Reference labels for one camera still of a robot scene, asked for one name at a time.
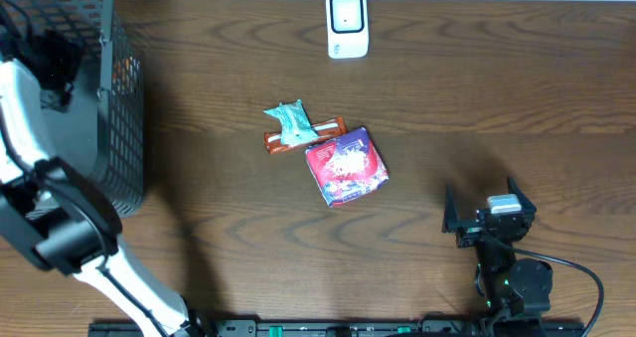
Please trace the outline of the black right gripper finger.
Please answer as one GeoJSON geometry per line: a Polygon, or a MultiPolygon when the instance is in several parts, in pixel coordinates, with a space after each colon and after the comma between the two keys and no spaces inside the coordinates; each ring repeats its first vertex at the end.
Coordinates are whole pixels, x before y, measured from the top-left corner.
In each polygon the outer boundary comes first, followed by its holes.
{"type": "Polygon", "coordinates": [[[536,206],[522,192],[522,190],[519,188],[518,184],[516,183],[515,179],[512,176],[507,177],[507,185],[508,185],[508,192],[517,197],[521,205],[522,211],[524,213],[535,213],[537,211],[536,206]]]}
{"type": "Polygon", "coordinates": [[[444,215],[442,221],[443,228],[456,228],[459,221],[458,213],[454,203],[452,188],[447,185],[445,188],[444,215]]]}

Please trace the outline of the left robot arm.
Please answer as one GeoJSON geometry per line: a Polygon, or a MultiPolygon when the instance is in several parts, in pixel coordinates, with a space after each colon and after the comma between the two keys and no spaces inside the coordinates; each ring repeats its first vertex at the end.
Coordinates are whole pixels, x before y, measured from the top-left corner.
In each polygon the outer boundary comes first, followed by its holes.
{"type": "Polygon", "coordinates": [[[108,197],[56,147],[62,129],[45,113],[71,104],[82,54],[51,30],[1,37],[1,234],[36,268],[100,291],[145,336],[207,336],[208,323],[129,249],[108,197]]]}

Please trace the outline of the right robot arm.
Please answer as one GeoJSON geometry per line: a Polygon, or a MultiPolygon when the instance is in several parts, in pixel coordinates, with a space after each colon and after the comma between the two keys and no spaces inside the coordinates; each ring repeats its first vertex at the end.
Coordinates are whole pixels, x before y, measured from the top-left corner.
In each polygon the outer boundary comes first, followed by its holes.
{"type": "Polygon", "coordinates": [[[473,248],[478,265],[475,285],[488,310],[464,328],[474,336],[544,336],[541,315],[551,308],[553,269],[535,258],[517,258],[513,244],[530,230],[536,206],[515,180],[508,192],[491,196],[487,207],[462,219],[450,187],[445,191],[441,230],[453,234],[460,249],[473,248]]]}

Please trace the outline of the teal snack wrapper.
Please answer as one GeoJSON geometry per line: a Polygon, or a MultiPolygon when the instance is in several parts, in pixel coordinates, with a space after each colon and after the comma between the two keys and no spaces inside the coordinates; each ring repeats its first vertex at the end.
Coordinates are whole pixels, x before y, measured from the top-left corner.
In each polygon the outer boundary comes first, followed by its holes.
{"type": "Polygon", "coordinates": [[[277,107],[266,109],[264,113],[280,122],[280,141],[284,145],[301,145],[319,137],[309,121],[301,99],[281,103],[277,107]]]}

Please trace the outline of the brown orange snack bar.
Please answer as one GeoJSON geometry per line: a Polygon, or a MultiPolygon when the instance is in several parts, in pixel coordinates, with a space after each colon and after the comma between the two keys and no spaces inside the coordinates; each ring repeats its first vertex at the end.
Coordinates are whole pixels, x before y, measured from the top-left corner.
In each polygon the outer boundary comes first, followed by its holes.
{"type": "Polygon", "coordinates": [[[317,132],[318,138],[303,144],[283,144],[280,132],[265,132],[264,147],[269,154],[278,154],[321,144],[349,132],[342,116],[315,123],[312,128],[317,132]]]}

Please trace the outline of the red purple snack packet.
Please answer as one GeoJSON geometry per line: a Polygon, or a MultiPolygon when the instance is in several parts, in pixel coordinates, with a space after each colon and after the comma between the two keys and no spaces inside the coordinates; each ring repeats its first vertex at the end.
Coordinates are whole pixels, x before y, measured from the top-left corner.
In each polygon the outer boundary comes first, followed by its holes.
{"type": "Polygon", "coordinates": [[[366,196],[390,179],[384,160],[365,127],[307,148],[305,158],[330,208],[366,196]]]}

